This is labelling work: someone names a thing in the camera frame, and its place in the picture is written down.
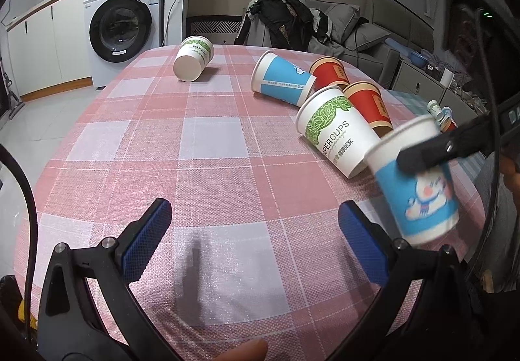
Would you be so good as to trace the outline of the fingertip at bottom edge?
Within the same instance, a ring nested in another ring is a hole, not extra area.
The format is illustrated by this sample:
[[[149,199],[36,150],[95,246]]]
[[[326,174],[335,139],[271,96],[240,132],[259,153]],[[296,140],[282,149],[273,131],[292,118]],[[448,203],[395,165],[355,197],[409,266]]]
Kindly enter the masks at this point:
[[[228,350],[214,361],[264,361],[268,352],[268,343],[265,339],[259,338],[250,340],[241,345]]]

